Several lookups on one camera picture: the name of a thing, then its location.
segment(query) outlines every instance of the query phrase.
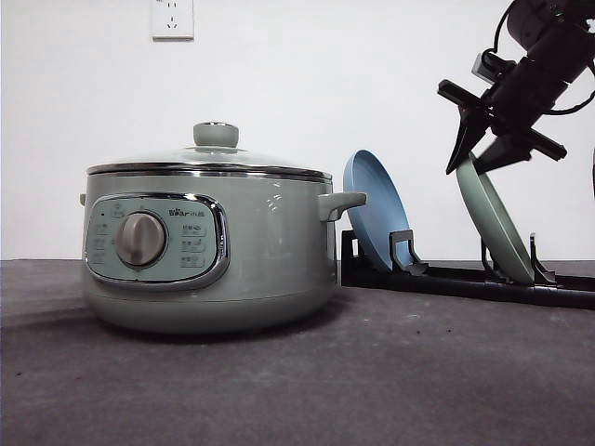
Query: lid rim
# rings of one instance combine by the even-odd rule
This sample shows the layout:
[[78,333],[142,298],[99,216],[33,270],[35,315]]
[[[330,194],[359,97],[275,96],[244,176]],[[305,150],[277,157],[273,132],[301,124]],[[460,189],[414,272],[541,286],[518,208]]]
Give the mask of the lid rim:
[[111,172],[135,172],[150,170],[178,170],[178,171],[208,171],[208,172],[257,172],[263,174],[288,174],[303,177],[332,179],[330,174],[318,170],[300,169],[296,167],[282,167],[275,165],[250,165],[234,163],[118,163],[99,164],[86,170],[88,175],[105,174]]

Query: pot base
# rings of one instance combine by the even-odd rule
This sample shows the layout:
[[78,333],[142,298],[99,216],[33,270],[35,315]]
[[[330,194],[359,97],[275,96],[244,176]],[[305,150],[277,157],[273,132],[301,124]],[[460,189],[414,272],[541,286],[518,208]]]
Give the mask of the pot base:
[[161,334],[255,330],[302,318],[324,305],[335,288],[227,301],[141,301],[85,292],[96,315],[120,327]]

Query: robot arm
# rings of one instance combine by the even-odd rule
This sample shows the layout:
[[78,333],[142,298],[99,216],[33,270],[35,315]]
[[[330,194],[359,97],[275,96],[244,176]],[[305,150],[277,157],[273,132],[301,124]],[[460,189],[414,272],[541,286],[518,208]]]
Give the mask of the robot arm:
[[[519,63],[503,60],[497,40],[508,17],[510,35],[527,50]],[[595,0],[515,0],[498,24],[495,47],[477,59],[473,72],[492,84],[480,98],[444,80],[438,93],[454,102],[461,123],[446,174],[454,171],[491,128],[496,140],[476,160],[478,172],[528,161],[537,150],[558,161],[566,155],[564,146],[531,128],[544,114],[554,111],[556,99],[586,68],[595,74],[595,33],[589,20],[595,19]]]

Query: black dish rack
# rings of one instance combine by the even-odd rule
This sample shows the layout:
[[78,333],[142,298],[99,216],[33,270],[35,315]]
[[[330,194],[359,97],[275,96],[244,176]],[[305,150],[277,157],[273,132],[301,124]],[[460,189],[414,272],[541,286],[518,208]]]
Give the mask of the black dish rack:
[[[444,268],[423,262],[414,249],[412,230],[400,230],[389,235],[392,271],[381,272],[372,266],[358,242],[357,255],[352,230],[342,232],[341,284],[362,288],[379,288],[393,291],[455,295],[500,302],[518,302],[547,307],[595,309],[595,278],[557,275],[547,270],[536,255],[536,237],[531,234],[531,264],[535,284],[511,282],[496,262],[487,259],[487,248],[482,241],[483,269]],[[396,256],[397,243],[408,243],[414,259],[403,265]]]

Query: brand logo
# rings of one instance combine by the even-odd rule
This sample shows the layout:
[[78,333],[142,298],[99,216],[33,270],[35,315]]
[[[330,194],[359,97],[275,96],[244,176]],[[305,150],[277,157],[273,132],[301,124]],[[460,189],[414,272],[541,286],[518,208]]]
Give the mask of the brand logo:
[[182,211],[179,208],[169,209],[169,216],[205,216],[204,211]]

